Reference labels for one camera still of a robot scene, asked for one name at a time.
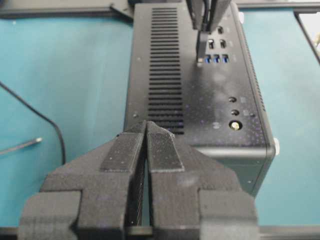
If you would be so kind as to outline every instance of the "black metal frame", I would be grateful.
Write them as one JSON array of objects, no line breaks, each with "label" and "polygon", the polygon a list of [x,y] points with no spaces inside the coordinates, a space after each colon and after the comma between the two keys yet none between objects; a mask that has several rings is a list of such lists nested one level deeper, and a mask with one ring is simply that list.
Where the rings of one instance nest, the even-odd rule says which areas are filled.
[{"label": "black metal frame", "polygon": [[295,8],[295,9],[320,9],[320,1],[294,2],[287,0],[233,0],[240,9],[259,8]]},{"label": "black metal frame", "polygon": [[38,17],[113,17],[133,18],[133,7],[128,0],[2,0],[0,18]]},{"label": "black metal frame", "polygon": [[298,24],[300,25],[300,27],[301,27],[304,35],[305,35],[305,38],[308,41],[308,43],[309,43],[309,45],[310,45],[310,47],[311,47],[311,49],[312,49],[312,51],[313,51],[313,53],[315,55],[315,58],[318,60],[318,62],[320,64],[320,55],[318,54],[318,51],[317,51],[316,47],[314,46],[312,40],[310,39],[310,36],[307,33],[307,30],[306,30],[306,28],[305,28],[305,26],[302,23],[301,18],[300,18],[300,14],[311,14],[311,13],[317,13],[317,12],[320,12],[320,7],[316,8],[316,9],[311,8],[311,7],[306,8],[306,9],[295,9],[294,10],[294,16],[295,16]]},{"label": "black metal frame", "polygon": [[[16,240],[17,227],[0,227],[0,238],[3,240]],[[153,228],[151,226],[132,226],[127,228],[126,235],[129,240],[152,240]],[[310,226],[260,226],[261,240],[319,240],[320,225]]]}]

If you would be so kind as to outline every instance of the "cable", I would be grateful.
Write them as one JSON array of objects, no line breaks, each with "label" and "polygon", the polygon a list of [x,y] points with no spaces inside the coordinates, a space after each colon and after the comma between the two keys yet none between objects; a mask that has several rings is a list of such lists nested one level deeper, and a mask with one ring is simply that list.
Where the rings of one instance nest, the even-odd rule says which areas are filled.
[{"label": "cable", "polygon": [[203,0],[203,3],[204,3],[204,14],[203,14],[202,23],[207,24],[208,16],[209,16],[209,0]]},{"label": "cable", "polygon": [[11,94],[13,97],[15,97],[20,103],[22,103],[24,106],[26,106],[28,109],[30,109],[33,113],[35,113],[40,118],[44,119],[45,121],[47,121],[49,124],[51,124],[53,126],[53,128],[56,131],[56,134],[58,135],[59,141],[60,141],[61,153],[62,153],[62,165],[64,165],[66,163],[65,142],[64,142],[64,138],[62,137],[62,133],[61,133],[58,125],[54,121],[50,120],[45,115],[43,115],[42,113],[40,113],[39,111],[34,109],[31,105],[29,105],[26,101],[24,101],[19,95],[17,95],[14,91],[12,91],[10,88],[8,88],[6,85],[4,85],[1,81],[0,81],[0,86],[4,90],[6,90],[9,94]]}]

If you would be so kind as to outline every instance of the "black wire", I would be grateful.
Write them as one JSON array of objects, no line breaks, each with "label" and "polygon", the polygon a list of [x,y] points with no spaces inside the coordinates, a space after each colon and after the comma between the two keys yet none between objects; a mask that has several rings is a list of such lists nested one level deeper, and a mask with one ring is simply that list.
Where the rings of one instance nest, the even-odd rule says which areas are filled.
[{"label": "black wire", "polygon": [[202,23],[208,23],[208,16],[209,16],[209,0],[203,0],[204,3],[204,14],[203,14],[203,21]]},{"label": "black wire", "polygon": [[66,150],[65,150],[65,143],[64,143],[64,138],[62,137],[62,133],[58,127],[58,125],[50,120],[49,118],[47,118],[45,115],[43,115],[42,113],[38,112],[36,109],[34,109],[32,106],[30,106],[26,101],[24,101],[19,95],[17,95],[14,91],[12,91],[10,88],[8,88],[6,85],[4,85],[1,81],[0,81],[0,86],[6,90],[9,94],[11,94],[13,97],[15,97],[17,100],[19,100],[23,105],[25,105],[28,109],[30,109],[33,113],[35,113],[36,115],[38,115],[40,118],[44,119],[45,121],[47,121],[49,124],[51,124],[55,131],[56,134],[58,135],[59,141],[60,141],[60,145],[61,145],[61,153],[62,153],[62,165],[64,165],[66,163]]}]

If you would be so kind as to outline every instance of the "blue usb port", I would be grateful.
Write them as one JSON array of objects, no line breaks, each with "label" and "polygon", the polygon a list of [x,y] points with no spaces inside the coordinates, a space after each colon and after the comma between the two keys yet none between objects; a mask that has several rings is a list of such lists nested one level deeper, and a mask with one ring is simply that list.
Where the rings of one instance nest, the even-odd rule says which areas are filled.
[{"label": "blue usb port", "polygon": [[205,55],[204,61],[205,61],[207,64],[211,63],[211,56],[210,56],[210,55]]},{"label": "blue usb port", "polygon": [[224,62],[224,63],[228,63],[228,62],[229,62],[229,57],[228,57],[227,54],[223,54],[223,55],[222,55],[222,59],[223,59],[223,62]]},{"label": "blue usb port", "polygon": [[213,55],[213,62],[220,63],[220,56],[218,54]]}]

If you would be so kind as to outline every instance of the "teal table surface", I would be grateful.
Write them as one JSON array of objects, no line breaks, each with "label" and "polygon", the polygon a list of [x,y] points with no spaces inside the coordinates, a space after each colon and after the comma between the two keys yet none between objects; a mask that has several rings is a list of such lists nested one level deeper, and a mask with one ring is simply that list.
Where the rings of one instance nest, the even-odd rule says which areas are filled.
[{"label": "teal table surface", "polygon": [[[320,67],[292,9],[244,10],[277,156],[256,198],[262,225],[320,224]],[[122,132],[133,26],[115,18],[0,20],[0,80],[61,128],[67,161]],[[0,89],[0,226],[61,164],[54,129]]]}]

